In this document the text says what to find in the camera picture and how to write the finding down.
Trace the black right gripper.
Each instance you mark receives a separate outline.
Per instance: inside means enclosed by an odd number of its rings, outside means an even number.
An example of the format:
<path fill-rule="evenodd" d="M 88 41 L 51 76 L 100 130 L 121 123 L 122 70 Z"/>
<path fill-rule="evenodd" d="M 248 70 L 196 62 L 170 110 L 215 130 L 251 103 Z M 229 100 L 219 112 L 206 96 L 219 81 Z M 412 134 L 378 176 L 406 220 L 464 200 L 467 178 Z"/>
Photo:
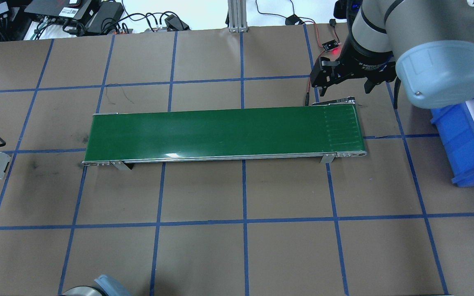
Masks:
<path fill-rule="evenodd" d="M 310 73 L 310 84 L 324 96 L 327 89 L 348 79 L 365 78 L 364 91 L 370 94 L 376 86 L 393 82 L 397 78 L 396 62 L 392 52 L 373 52 L 359 45 L 354 39 L 347 39 L 340 56 L 332 61 L 319 57 Z"/>

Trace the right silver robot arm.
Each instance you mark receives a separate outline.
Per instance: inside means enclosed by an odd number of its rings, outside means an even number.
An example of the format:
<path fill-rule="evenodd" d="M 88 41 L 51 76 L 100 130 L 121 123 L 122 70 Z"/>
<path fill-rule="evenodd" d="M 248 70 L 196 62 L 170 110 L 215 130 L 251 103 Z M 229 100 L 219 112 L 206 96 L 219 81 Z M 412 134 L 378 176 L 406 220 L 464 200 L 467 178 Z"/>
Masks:
<path fill-rule="evenodd" d="M 368 94 L 396 82 L 412 105 L 474 99 L 474 0 L 339 0 L 348 35 L 336 60 L 316 59 L 309 85 L 323 96 L 348 79 Z"/>

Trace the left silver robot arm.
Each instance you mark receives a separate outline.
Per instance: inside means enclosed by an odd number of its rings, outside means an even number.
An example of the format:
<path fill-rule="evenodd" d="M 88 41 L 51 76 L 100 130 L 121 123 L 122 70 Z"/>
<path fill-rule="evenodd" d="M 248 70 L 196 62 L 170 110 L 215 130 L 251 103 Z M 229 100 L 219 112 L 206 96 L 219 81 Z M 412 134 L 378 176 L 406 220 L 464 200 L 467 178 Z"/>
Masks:
<path fill-rule="evenodd" d="M 102 274 L 94 286 L 80 285 L 66 290 L 61 296 L 130 296 L 130 292 L 115 278 Z"/>

